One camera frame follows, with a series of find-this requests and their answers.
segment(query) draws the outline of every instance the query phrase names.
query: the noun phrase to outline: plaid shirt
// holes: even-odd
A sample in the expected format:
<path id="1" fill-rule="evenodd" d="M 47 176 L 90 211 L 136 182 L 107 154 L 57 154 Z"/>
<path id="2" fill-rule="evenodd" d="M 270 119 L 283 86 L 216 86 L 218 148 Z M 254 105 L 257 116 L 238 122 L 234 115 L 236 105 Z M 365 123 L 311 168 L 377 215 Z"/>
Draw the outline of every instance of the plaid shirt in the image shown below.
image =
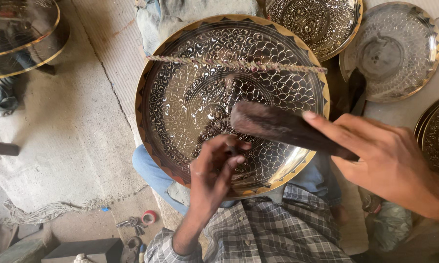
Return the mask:
<path id="1" fill-rule="evenodd" d="M 339 231 L 328 205 L 288 184 L 279 206 L 267 197 L 219 208 L 204 230 L 205 262 L 353 262 L 338 247 Z M 202 249 L 181 256 L 172 248 L 174 232 L 161 229 L 150 242 L 145 262 L 203 262 Z"/>

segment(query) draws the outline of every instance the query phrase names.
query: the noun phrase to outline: stack of brass plates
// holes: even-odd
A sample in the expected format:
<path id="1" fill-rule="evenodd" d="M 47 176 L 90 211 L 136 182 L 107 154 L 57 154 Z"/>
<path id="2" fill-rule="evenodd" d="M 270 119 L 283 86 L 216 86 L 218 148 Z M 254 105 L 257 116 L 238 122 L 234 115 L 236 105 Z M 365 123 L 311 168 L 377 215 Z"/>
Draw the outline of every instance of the stack of brass plates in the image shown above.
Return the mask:
<path id="1" fill-rule="evenodd" d="M 419 118 L 414 136 L 424 152 L 431 169 L 439 172 L 439 100 Z"/>
<path id="2" fill-rule="evenodd" d="M 362 0 L 275 0 L 267 16 L 301 38 L 322 62 L 351 42 L 362 13 Z"/>
<path id="3" fill-rule="evenodd" d="M 220 15 L 182 28 L 154 55 L 320 66 L 312 51 L 292 32 L 248 15 Z M 135 98 L 143 144 L 158 166 L 190 187 L 190 162 L 202 143 L 218 134 L 238 134 L 229 124 L 240 100 L 273 105 L 296 114 L 312 110 L 328 118 L 324 74 L 149 61 Z M 315 152 L 243 134 L 252 143 L 236 170 L 229 199 L 273 190 L 294 177 Z"/>
<path id="4" fill-rule="evenodd" d="M 0 78 L 52 60 L 69 34 L 54 0 L 0 0 Z"/>
<path id="5" fill-rule="evenodd" d="M 424 10 L 403 2 L 366 11 L 356 37 L 339 55 L 345 80 L 357 67 L 367 79 L 367 100 L 379 103 L 419 91 L 438 63 L 438 27 Z"/>

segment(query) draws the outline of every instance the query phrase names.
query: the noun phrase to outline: jeans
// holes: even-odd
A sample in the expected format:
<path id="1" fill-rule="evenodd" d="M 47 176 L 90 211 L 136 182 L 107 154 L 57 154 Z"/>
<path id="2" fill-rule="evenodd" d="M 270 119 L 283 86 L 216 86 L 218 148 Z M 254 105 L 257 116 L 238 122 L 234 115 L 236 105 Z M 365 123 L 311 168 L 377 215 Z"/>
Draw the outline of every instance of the jeans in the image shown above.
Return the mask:
<path id="1" fill-rule="evenodd" d="M 310 163 L 289 183 L 295 184 L 304 190 L 326 200 L 329 206 L 341 202 L 341 190 L 330 169 L 328 155 L 316 153 Z M 188 207 L 174 200 L 166 192 L 173 182 L 171 177 L 164 173 L 153 161 L 143 144 L 135 149 L 132 163 L 139 175 L 153 188 L 166 202 L 182 215 L 187 213 Z"/>

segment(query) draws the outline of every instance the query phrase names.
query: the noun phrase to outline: hand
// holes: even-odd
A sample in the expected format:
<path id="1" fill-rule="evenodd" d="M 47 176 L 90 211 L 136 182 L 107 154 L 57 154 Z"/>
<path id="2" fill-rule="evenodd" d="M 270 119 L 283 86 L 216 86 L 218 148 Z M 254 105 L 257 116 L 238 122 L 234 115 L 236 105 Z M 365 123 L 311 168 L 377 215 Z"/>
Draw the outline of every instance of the hand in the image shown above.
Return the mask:
<path id="1" fill-rule="evenodd" d="M 334 123 L 309 111 L 303 117 L 360 157 L 352 162 L 332 156 L 346 179 L 423 216 L 439 219 L 439 176 L 429 169 L 408 128 L 350 114 Z"/>
<path id="2" fill-rule="evenodd" d="M 191 205 L 172 238 L 177 254 L 193 253 L 201 231 L 231 187 L 234 170 L 245 161 L 244 156 L 232 153 L 250 148 L 250 143 L 239 141 L 234 135 L 218 135 L 202 145 L 199 157 L 190 164 Z"/>
<path id="3" fill-rule="evenodd" d="M 208 223 L 231 187 L 231 177 L 244 156 L 231 155 L 231 149 L 249 150 L 251 144 L 234 135 L 218 135 L 202 145 L 199 157 L 190 164 L 190 213 Z"/>

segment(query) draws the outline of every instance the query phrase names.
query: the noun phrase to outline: red tape roll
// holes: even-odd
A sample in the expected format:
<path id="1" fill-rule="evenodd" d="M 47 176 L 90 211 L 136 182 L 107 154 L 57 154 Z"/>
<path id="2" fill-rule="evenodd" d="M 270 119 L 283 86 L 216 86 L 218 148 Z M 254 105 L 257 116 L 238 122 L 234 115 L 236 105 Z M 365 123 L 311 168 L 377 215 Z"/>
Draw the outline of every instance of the red tape roll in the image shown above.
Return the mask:
<path id="1" fill-rule="evenodd" d="M 143 224 L 151 225 L 156 221 L 156 213 L 152 210 L 148 210 L 141 216 Z"/>

